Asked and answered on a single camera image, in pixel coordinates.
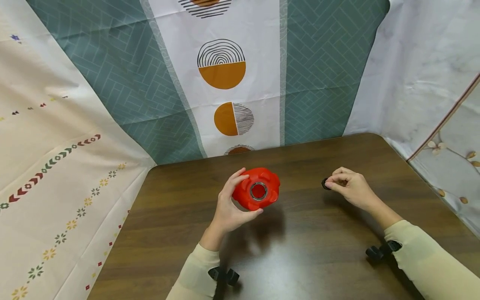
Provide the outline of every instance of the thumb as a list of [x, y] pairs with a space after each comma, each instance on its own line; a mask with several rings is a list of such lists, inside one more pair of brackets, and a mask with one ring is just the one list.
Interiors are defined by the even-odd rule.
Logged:
[[264, 212], [263, 209], [259, 208], [257, 210], [251, 211], [251, 212], [245, 212], [243, 214], [243, 220], [245, 223], [252, 221], [253, 219], [257, 218], [262, 212]]
[[339, 192], [340, 194], [344, 195], [344, 193], [346, 192], [346, 189], [345, 187], [335, 183], [335, 182], [325, 182], [325, 186], [335, 192]]

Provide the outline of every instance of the teal patterned fabric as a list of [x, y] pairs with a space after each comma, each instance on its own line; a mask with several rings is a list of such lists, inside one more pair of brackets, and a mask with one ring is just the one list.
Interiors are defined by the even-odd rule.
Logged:
[[285, 144], [341, 136], [388, 0], [288, 0]]
[[[341, 136], [389, 1], [281, 1], [281, 143]], [[203, 157], [140, 0], [27, 2], [113, 119], [158, 164]]]
[[158, 164], [202, 158], [139, 0], [27, 0], [113, 119]]

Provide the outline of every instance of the left hand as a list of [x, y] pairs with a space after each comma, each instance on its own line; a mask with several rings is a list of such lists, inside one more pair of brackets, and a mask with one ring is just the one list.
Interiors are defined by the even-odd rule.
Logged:
[[249, 177], [249, 175], [242, 175], [243, 172], [245, 172], [245, 168], [238, 170], [230, 176], [218, 194], [215, 216], [210, 226], [224, 234], [234, 231], [241, 225], [252, 221], [264, 211], [260, 208], [256, 211], [244, 212], [233, 204], [232, 194], [235, 187]]

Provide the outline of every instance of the brown table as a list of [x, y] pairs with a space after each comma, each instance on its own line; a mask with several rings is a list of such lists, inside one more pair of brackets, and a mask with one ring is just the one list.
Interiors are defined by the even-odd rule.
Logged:
[[218, 192], [241, 167], [277, 173], [280, 197], [226, 240], [222, 264], [241, 284], [219, 287], [216, 299], [421, 298], [394, 260], [365, 259], [381, 231], [321, 186], [340, 166], [364, 174], [389, 206], [480, 275], [480, 241], [381, 137], [360, 134], [154, 168], [89, 300], [165, 299], [213, 217]]

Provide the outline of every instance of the red bottle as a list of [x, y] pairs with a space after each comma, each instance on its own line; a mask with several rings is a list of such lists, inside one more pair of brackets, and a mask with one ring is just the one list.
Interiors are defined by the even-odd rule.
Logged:
[[232, 197], [248, 210], [257, 210], [269, 206], [278, 199], [280, 180], [267, 168], [255, 168], [242, 175], [250, 175], [240, 182]]

